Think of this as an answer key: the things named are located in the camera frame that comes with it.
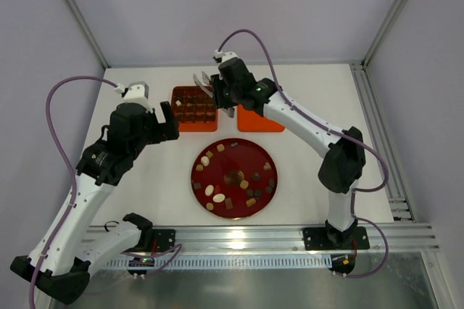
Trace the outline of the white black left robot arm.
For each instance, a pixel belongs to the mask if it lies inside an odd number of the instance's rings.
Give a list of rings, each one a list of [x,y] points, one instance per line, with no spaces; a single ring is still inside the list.
[[[129,213],[100,240],[88,247],[83,236],[105,200],[132,169],[142,150],[176,140],[178,121],[169,102],[161,102],[164,122],[153,110],[125,102],[111,113],[100,137],[84,149],[71,171],[71,191],[49,230],[28,255],[17,256],[11,271],[56,301],[69,305],[85,291],[91,277],[125,251],[144,251],[152,243],[150,220]]]

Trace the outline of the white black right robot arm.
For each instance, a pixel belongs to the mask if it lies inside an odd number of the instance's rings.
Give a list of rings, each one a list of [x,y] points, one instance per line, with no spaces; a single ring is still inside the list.
[[[329,123],[291,100],[275,78],[257,81],[244,61],[235,55],[217,57],[215,62],[218,73],[211,76],[210,85],[217,108],[241,105],[282,125],[321,157],[318,179],[328,190],[326,237],[337,248],[351,244],[357,228],[352,211],[354,190],[366,163],[360,130],[331,128]]]

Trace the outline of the orange box lid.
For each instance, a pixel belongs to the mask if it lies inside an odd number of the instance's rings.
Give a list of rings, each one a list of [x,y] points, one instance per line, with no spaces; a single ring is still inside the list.
[[[280,133],[285,130],[277,122],[245,110],[241,105],[237,107],[237,128],[240,132],[247,133]]]

